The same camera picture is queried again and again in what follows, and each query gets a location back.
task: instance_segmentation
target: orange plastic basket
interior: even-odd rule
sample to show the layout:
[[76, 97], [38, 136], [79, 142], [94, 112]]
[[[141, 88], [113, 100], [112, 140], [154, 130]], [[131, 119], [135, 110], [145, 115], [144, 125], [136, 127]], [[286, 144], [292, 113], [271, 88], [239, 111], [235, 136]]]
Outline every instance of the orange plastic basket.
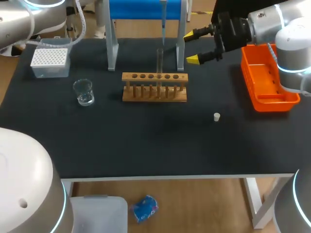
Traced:
[[256, 111], [286, 112], [300, 102], [298, 94], [280, 86], [278, 68], [267, 45], [242, 48], [241, 67]]

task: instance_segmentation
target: black table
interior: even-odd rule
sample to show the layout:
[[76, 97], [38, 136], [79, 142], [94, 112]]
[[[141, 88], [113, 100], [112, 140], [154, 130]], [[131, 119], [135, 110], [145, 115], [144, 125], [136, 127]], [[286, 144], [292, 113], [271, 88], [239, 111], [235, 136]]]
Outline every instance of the black table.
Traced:
[[[164, 72], [176, 71], [175, 39], [166, 39]], [[26, 133], [50, 154], [61, 178], [245, 176], [295, 173], [311, 162], [311, 100], [288, 113], [257, 113], [239, 50], [203, 66], [185, 63], [187, 103], [122, 102], [122, 72], [155, 72], [161, 39], [120, 39], [115, 72], [105, 41], [71, 51], [70, 76], [35, 79], [34, 47], [21, 55], [0, 107], [0, 127]], [[211, 38], [186, 44], [185, 57], [213, 50]], [[95, 103], [78, 105], [72, 84], [93, 82]], [[221, 114], [219, 122], [213, 114]]]

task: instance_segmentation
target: wooden floor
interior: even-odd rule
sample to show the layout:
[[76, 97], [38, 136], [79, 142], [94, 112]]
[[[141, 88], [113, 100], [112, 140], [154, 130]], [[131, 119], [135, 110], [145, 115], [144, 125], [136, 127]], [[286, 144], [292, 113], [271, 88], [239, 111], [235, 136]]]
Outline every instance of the wooden floor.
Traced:
[[[193, 0], [192, 11], [212, 11], [213, 0]], [[207, 26], [211, 15], [192, 15], [187, 31]], [[94, 15], [86, 14], [87, 37], [95, 31]], [[159, 21], [117, 20], [118, 37], [161, 37]], [[177, 22], [167, 23], [167, 37], [176, 37]], [[63, 35], [63, 30], [45, 37]], [[18, 58], [0, 56], [0, 102], [15, 70]], [[258, 179], [261, 193], [273, 179]], [[264, 230], [254, 231], [245, 188], [240, 179], [124, 181], [76, 183], [75, 196], [107, 194], [126, 199], [128, 205], [145, 195], [153, 196], [159, 211], [149, 220], [137, 224], [129, 214], [129, 233], [275, 233], [270, 222]]]
[[129, 233], [276, 232], [272, 221], [264, 230], [253, 230], [240, 179], [85, 182], [73, 190], [75, 196], [99, 194], [123, 197], [129, 207], [145, 195], [158, 201], [158, 212], [141, 224], [129, 213]]

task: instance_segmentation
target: pipette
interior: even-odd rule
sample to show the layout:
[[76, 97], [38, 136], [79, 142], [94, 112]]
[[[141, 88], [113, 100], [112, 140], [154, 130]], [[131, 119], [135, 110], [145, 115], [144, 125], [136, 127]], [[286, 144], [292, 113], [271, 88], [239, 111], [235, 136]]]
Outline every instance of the pipette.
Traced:
[[164, 45], [167, 0], [160, 0], [160, 3], [162, 4], [162, 43]]

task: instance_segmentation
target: test tube rack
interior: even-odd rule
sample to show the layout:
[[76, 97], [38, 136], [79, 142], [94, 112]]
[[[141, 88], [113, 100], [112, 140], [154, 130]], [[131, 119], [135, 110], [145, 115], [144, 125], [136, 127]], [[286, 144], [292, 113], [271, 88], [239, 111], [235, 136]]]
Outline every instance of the test tube rack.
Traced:
[[162, 73], [158, 75], [157, 73], [124, 72], [122, 81], [126, 83], [123, 89], [123, 101], [187, 102], [185, 84], [188, 82], [188, 74]]

